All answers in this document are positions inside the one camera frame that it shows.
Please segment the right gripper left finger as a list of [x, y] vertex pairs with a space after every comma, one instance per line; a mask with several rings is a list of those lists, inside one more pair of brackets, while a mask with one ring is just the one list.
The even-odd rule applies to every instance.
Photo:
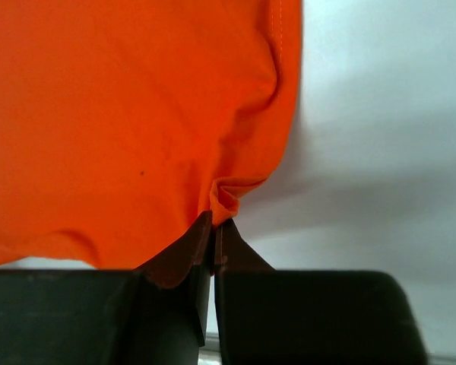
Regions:
[[0, 269], [0, 364], [195, 364], [212, 215], [132, 270]]

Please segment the orange t shirt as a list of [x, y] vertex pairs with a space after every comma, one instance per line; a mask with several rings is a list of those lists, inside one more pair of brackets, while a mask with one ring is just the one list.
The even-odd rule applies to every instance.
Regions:
[[135, 268], [277, 169], [298, 1], [0, 1], [0, 265]]

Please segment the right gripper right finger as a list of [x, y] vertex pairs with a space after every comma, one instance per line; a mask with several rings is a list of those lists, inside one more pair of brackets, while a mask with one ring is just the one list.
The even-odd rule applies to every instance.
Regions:
[[216, 232], [224, 364], [426, 364], [403, 288], [381, 271], [272, 268], [233, 221]]

